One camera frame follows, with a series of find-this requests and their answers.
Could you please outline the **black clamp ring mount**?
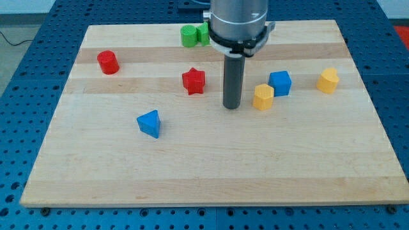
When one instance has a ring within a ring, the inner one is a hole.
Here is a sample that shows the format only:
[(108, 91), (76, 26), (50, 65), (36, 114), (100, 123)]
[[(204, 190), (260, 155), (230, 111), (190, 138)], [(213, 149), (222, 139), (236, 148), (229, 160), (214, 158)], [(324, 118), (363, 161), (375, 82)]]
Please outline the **black clamp ring mount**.
[(207, 21), (206, 23), (208, 24), (210, 45), (217, 51), (223, 53), (225, 56), (229, 56), (231, 58), (237, 58), (238, 56), (251, 58), (265, 46), (269, 39), (270, 33), (275, 29), (275, 21), (271, 21), (264, 26), (262, 32), (255, 38), (243, 41), (227, 40), (215, 34), (210, 25), (210, 21)]

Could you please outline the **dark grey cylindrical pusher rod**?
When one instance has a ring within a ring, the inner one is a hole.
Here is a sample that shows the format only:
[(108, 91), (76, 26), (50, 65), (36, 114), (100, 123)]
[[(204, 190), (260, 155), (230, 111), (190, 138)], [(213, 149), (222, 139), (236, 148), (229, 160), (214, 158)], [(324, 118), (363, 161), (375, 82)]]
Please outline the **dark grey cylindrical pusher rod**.
[(237, 109), (242, 99), (245, 57), (224, 57), (223, 106)]

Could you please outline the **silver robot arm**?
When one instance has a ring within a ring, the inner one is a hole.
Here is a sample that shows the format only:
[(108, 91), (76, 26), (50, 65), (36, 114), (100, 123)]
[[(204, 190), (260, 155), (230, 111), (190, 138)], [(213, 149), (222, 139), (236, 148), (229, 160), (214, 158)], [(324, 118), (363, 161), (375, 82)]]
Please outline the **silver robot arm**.
[(204, 14), (211, 46), (224, 55), (222, 104), (241, 104), (245, 59), (260, 51), (275, 29), (267, 22), (267, 0), (211, 0)]

